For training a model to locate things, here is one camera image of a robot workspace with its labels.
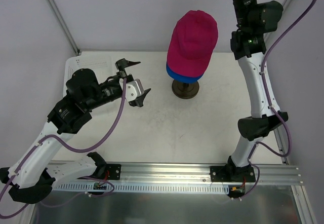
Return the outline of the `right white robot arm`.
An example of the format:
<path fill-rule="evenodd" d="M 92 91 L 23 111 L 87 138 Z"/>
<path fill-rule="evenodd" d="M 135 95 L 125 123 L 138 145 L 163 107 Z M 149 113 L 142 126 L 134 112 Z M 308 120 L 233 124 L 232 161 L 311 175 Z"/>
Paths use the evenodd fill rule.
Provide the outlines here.
<path fill-rule="evenodd" d="M 258 141 L 288 120 L 275 104 L 266 64 L 264 34 L 277 30 L 283 6 L 277 1 L 258 3 L 257 0 L 233 0 L 237 30 L 232 32 L 230 46 L 247 85 L 251 115 L 238 120 L 240 138 L 227 164 L 212 170 L 212 178 L 229 182 L 255 182 L 254 171 L 248 159 Z"/>

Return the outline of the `pink cap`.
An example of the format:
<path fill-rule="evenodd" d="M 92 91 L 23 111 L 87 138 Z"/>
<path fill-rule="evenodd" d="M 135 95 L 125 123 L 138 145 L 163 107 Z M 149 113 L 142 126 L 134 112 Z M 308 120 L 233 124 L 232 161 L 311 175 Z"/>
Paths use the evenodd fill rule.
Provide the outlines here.
<path fill-rule="evenodd" d="M 168 68 L 183 77 L 202 76 L 209 66 L 218 36 L 218 24 L 210 14 L 188 11 L 173 30 L 167 53 Z"/>

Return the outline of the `blue cap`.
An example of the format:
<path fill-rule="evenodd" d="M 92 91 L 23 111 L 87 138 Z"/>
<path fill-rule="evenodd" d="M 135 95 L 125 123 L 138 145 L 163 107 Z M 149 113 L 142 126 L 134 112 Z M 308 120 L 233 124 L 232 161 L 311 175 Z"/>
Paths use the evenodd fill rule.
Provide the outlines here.
<path fill-rule="evenodd" d="M 180 74 L 175 73 L 170 69 L 168 64 L 166 64 L 166 71 L 167 74 L 173 78 L 176 81 L 182 82 L 182 83 L 188 83 L 188 84 L 193 84 L 194 82 L 197 82 L 203 75 L 200 75 L 198 77 L 187 77 L 187 76 L 182 76 Z"/>

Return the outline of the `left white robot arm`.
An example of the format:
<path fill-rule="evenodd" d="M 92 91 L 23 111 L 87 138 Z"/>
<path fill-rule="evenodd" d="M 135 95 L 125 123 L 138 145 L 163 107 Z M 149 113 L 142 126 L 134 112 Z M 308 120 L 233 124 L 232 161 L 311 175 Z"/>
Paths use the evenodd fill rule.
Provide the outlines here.
<path fill-rule="evenodd" d="M 66 95 L 56 103 L 28 152 L 12 167 L 1 169 L 1 182 L 15 202 L 35 204 L 45 199 L 57 186 L 71 180 L 93 177 L 104 179 L 105 160 L 91 146 L 79 150 L 68 145 L 79 130 L 92 118 L 92 111 L 107 103 L 120 100 L 121 105 L 142 107 L 148 94 L 140 82 L 126 72 L 133 61 L 120 59 L 115 63 L 117 73 L 104 82 L 97 80 L 89 68 L 81 68 L 66 82 Z M 81 152 L 82 159 L 60 167 L 49 162 L 59 149 Z"/>

